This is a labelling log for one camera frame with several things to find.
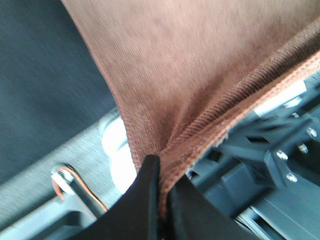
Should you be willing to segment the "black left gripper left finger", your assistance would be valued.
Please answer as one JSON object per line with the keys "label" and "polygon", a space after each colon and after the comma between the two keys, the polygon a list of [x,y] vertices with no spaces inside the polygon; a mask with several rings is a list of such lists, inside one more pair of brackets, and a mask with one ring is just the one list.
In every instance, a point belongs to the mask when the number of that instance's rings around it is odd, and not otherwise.
{"label": "black left gripper left finger", "polygon": [[90,226],[71,240],[159,240],[160,158],[147,155],[128,190]]}

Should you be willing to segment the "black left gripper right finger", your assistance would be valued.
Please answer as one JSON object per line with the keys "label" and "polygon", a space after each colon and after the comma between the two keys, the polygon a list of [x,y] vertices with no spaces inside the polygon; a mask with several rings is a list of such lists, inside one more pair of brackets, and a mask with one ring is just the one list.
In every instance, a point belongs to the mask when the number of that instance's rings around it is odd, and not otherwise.
{"label": "black left gripper right finger", "polygon": [[167,196],[167,238],[169,240],[257,240],[210,204],[187,176]]}

